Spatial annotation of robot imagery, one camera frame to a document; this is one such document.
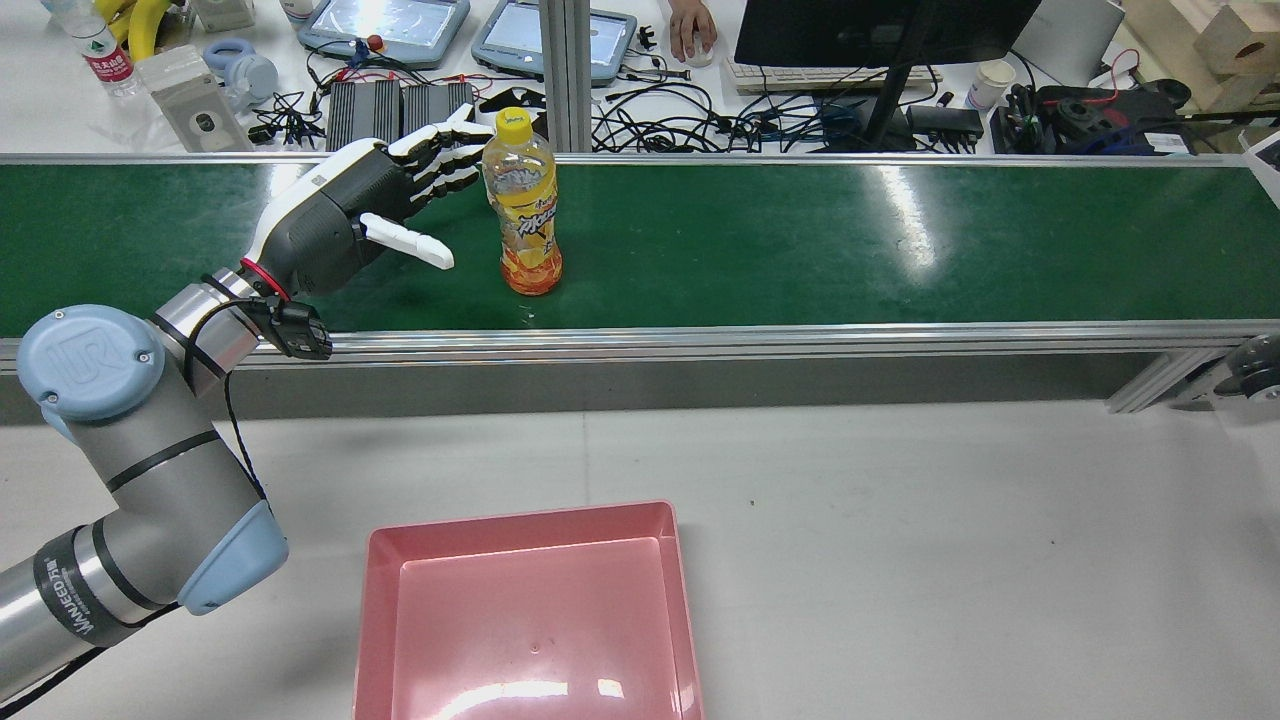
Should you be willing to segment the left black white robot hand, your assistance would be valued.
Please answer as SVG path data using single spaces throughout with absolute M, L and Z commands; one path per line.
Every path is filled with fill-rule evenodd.
M 338 291 L 387 249 L 453 268 L 453 251 L 407 222 L 480 181 L 495 131 L 472 114 L 465 104 L 394 142 L 358 138 L 334 151 L 265 206 L 239 275 L 264 297 L 297 299 Z

